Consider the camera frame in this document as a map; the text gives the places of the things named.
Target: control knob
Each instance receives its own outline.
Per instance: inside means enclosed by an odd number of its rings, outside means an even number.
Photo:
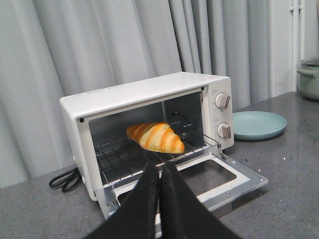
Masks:
[[[215,105],[219,109],[226,109],[228,107],[229,100],[229,95],[226,93],[220,93],[215,98]]]
[[[230,126],[227,123],[221,123],[217,129],[217,134],[221,138],[231,138]]]

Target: pot lid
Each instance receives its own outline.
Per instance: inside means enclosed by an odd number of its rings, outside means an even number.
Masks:
[[[310,57],[301,61],[302,66],[319,67],[319,56]]]

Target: speckled countertop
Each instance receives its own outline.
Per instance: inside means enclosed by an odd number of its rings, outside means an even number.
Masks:
[[[237,199],[221,221],[243,239],[319,239],[319,102],[287,93],[241,111],[280,114],[287,127],[226,150],[269,183]],[[48,187],[68,169],[0,190],[0,238],[79,239],[103,222],[83,184],[67,194]]]

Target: pot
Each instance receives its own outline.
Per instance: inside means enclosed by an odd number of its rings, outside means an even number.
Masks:
[[[319,56],[301,61],[299,92],[310,99],[319,101]]]

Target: wire rack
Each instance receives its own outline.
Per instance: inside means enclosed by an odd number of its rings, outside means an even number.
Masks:
[[[104,186],[113,185],[119,181],[134,177],[143,172],[144,166],[151,161],[157,167],[167,161],[178,161],[182,158],[195,156],[198,152],[208,147],[218,146],[219,143],[212,138],[201,134],[202,139],[210,139],[210,143],[202,140],[202,143],[189,141],[189,137],[180,135],[185,146],[183,154],[159,153],[141,148],[128,137],[112,142],[104,143],[96,147],[96,158],[100,175]]]

